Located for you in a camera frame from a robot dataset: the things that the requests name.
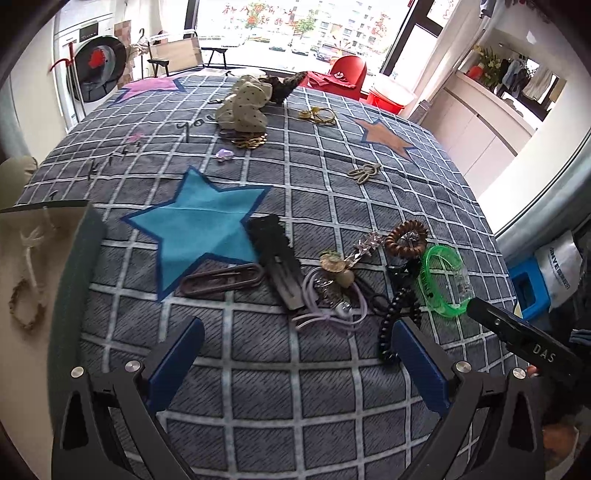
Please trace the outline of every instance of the potted plant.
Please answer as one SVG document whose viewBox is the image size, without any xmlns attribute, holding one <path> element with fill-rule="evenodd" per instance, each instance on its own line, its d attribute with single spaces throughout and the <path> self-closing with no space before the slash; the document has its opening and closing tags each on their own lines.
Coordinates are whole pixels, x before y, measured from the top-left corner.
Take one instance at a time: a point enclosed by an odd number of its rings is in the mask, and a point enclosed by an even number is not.
<svg viewBox="0 0 591 480">
<path fill-rule="evenodd" d="M 480 45 L 474 47 L 474 51 L 480 55 L 478 62 L 483 65 L 482 76 L 479 83 L 492 91 L 501 82 L 501 59 L 490 48 L 482 48 Z"/>
</svg>

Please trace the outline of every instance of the blue container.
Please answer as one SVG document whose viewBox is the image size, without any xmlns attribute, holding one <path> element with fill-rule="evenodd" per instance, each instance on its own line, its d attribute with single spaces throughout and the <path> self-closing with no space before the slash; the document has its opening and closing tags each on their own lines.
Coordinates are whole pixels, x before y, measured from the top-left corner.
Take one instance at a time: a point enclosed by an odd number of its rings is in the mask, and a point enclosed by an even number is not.
<svg viewBox="0 0 591 480">
<path fill-rule="evenodd" d="M 509 276 L 526 322 L 548 311 L 550 296 L 535 257 L 529 257 L 516 267 L 510 268 Z"/>
</svg>

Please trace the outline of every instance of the tree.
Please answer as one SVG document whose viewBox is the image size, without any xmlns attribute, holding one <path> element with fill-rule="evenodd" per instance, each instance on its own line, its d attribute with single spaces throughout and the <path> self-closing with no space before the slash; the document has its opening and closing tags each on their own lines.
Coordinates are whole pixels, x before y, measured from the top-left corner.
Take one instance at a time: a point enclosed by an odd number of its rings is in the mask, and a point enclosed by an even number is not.
<svg viewBox="0 0 591 480">
<path fill-rule="evenodd" d="M 302 36 L 304 33 L 314 30 L 315 27 L 316 19 L 314 18 L 314 11 L 310 10 L 307 17 L 295 22 L 294 34 L 299 33 Z"/>
<path fill-rule="evenodd" d="M 261 13 L 267 8 L 266 4 L 260 2 L 252 2 L 248 7 L 243 7 L 241 11 L 246 11 L 246 20 L 244 21 L 244 28 L 253 29 L 262 23 L 265 18 Z"/>
</svg>

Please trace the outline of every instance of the screw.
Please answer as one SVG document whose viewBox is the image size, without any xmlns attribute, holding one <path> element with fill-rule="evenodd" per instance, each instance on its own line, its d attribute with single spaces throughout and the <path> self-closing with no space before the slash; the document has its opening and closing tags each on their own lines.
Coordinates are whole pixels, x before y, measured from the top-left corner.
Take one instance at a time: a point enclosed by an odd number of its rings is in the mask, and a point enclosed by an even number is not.
<svg viewBox="0 0 591 480">
<path fill-rule="evenodd" d="M 468 362 L 461 360 L 456 363 L 456 370 L 460 373 L 467 374 L 470 370 L 472 370 L 472 366 Z"/>
<path fill-rule="evenodd" d="M 84 369 L 82 367 L 74 367 L 72 369 L 72 373 L 70 375 L 72 378 L 79 378 L 84 374 Z"/>
<path fill-rule="evenodd" d="M 525 373 L 525 370 L 517 367 L 517 368 L 513 369 L 513 376 L 515 378 L 519 378 L 519 379 L 523 380 L 527 376 L 527 374 Z"/>
<path fill-rule="evenodd" d="M 131 360 L 125 364 L 125 370 L 128 372 L 137 372 L 141 364 L 137 360 Z"/>
</svg>

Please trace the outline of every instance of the washing machine door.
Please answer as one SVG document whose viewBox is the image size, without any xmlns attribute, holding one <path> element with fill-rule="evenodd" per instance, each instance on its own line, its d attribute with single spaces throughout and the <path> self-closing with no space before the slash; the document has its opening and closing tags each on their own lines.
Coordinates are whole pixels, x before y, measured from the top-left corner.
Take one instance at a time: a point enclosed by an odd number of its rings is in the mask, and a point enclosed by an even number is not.
<svg viewBox="0 0 591 480">
<path fill-rule="evenodd" d="M 115 37 L 95 37 L 82 45 L 74 56 L 82 101 L 100 100 L 113 90 L 123 75 L 127 61 L 125 46 Z"/>
</svg>

